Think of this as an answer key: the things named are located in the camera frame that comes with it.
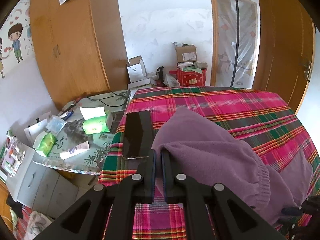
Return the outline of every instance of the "white wall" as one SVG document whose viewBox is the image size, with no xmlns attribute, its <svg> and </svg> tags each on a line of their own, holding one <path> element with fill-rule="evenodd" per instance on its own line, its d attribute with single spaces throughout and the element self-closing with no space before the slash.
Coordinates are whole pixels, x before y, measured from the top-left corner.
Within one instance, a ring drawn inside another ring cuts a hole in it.
<svg viewBox="0 0 320 240">
<path fill-rule="evenodd" d="M 310 84 L 297 117 L 306 128 L 318 152 L 320 151 L 320 33 L 316 31 L 315 61 Z"/>
<path fill-rule="evenodd" d="M 23 61 L 18 64 L 13 51 L 9 58 L 2 60 L 5 78 L 2 79 L 0 75 L 0 147 L 6 139 L 8 129 L 12 129 L 23 143 L 28 144 L 23 129 L 47 111 L 57 113 L 39 72 L 32 51 L 32 38 L 27 35 L 26 26 L 29 25 L 30 18 L 25 12 L 29 4 L 30 0 L 21 0 L 13 9 L 9 20 L 0 29 L 0 37 L 3 39 L 2 56 L 6 57 L 8 53 L 5 53 L 4 49 L 12 46 L 12 42 L 8 39 L 10 26 L 23 23 L 24 27 L 19 39 Z M 1 171 L 0 176 L 6 179 Z"/>
<path fill-rule="evenodd" d="M 196 45 L 199 61 L 212 66 L 211 0 L 118 0 L 128 58 L 141 55 L 147 73 L 175 69 L 172 42 Z"/>
</svg>

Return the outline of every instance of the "drawer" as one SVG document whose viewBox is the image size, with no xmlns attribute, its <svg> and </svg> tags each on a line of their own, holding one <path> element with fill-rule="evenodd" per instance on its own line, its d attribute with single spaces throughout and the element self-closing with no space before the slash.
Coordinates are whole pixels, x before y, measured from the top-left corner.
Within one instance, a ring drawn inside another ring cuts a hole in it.
<svg viewBox="0 0 320 240">
<path fill-rule="evenodd" d="M 47 214 L 49 203 L 59 176 L 59 173 L 57 173 L 54 169 L 48 168 L 45 171 L 36 194 L 35 202 L 33 204 L 32 209 L 34 211 L 38 211 L 44 215 Z"/>
<path fill-rule="evenodd" d="M 33 207 L 35 197 L 47 167 L 31 162 L 21 183 L 17 200 L 29 207 Z"/>
<path fill-rule="evenodd" d="M 76 201 L 77 193 L 78 187 L 60 176 L 53 191 L 47 215 L 56 219 Z"/>
</svg>

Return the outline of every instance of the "white cabinet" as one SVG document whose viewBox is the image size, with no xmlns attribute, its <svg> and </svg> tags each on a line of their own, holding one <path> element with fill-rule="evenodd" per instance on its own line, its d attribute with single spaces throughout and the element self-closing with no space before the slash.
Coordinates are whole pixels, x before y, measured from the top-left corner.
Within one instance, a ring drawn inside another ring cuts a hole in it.
<svg viewBox="0 0 320 240">
<path fill-rule="evenodd" d="M 56 170 L 35 164 L 35 150 L 23 147 L 26 155 L 16 175 L 7 178 L 8 190 L 15 201 L 55 219 L 76 201 L 78 187 Z"/>
</svg>

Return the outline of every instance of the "wooden door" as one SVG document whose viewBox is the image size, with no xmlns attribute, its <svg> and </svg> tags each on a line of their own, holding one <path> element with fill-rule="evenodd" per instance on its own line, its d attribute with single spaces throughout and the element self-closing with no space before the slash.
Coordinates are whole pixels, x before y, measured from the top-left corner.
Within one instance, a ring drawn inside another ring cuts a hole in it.
<svg viewBox="0 0 320 240">
<path fill-rule="evenodd" d="M 51 24 L 60 61 L 54 102 L 63 107 L 80 95 L 109 91 L 92 24 L 89 0 L 50 0 Z"/>
<path fill-rule="evenodd" d="M 313 63 L 314 26 L 298 0 L 259 0 L 261 38 L 253 89 L 275 92 L 297 111 Z"/>
<path fill-rule="evenodd" d="M 59 59 L 53 43 L 49 0 L 30 0 L 30 26 L 39 71 L 49 94 L 56 103 L 55 80 Z"/>
</svg>

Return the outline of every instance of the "cartoon girl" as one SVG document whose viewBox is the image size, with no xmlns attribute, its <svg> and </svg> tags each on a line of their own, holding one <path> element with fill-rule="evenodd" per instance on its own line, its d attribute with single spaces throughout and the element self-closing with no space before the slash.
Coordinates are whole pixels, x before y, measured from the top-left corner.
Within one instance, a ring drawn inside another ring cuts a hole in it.
<svg viewBox="0 0 320 240">
<path fill-rule="evenodd" d="M 3 64 L 2 64 L 2 60 L 3 59 L 6 59 L 7 57 L 2 57 L 2 54 L 1 54 L 1 50 L 2 50 L 2 39 L 0 38 L 0 72 L 1 72 L 1 75 L 2 75 L 2 78 L 4 78 L 4 75 L 3 75 Z"/>
</svg>

